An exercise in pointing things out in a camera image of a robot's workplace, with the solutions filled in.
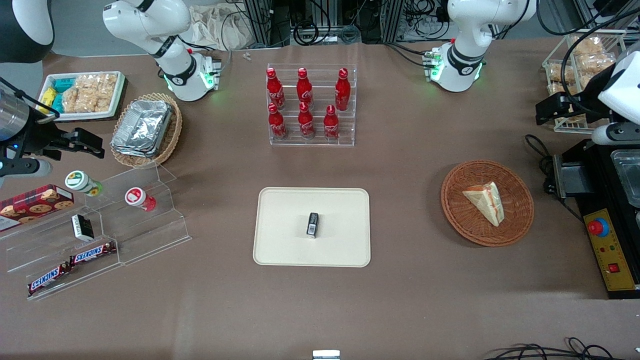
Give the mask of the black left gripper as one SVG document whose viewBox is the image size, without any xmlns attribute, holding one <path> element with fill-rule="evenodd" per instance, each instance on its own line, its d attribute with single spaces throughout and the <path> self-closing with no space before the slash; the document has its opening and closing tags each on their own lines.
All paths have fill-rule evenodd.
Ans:
<svg viewBox="0 0 640 360">
<path fill-rule="evenodd" d="M 621 122 L 622 117 L 611 105 L 616 102 L 614 91 L 619 75 L 615 74 L 615 64 L 597 73 L 586 84 L 583 91 L 576 94 L 576 104 L 586 114 L 587 122 L 599 119 Z M 542 126 L 551 120 L 569 113 L 572 101 L 566 92 L 556 92 L 551 99 L 545 99 L 535 105 L 535 123 Z"/>
</svg>

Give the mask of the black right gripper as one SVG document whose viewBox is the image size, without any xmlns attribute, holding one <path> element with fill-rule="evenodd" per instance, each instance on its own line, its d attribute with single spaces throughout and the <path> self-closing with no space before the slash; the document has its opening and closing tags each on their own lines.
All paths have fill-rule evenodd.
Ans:
<svg viewBox="0 0 640 360">
<path fill-rule="evenodd" d="M 19 156 L 36 155 L 46 157 L 54 161 L 60 161 L 62 151 L 52 146 L 52 142 L 61 139 L 62 131 L 55 125 L 57 116 L 46 115 L 43 112 L 30 108 L 29 118 L 19 140 Z M 71 132 L 62 134 L 62 138 L 69 141 L 63 149 L 72 153 L 85 153 L 98 159 L 105 158 L 105 150 L 101 137 L 86 129 L 75 128 Z"/>
</svg>

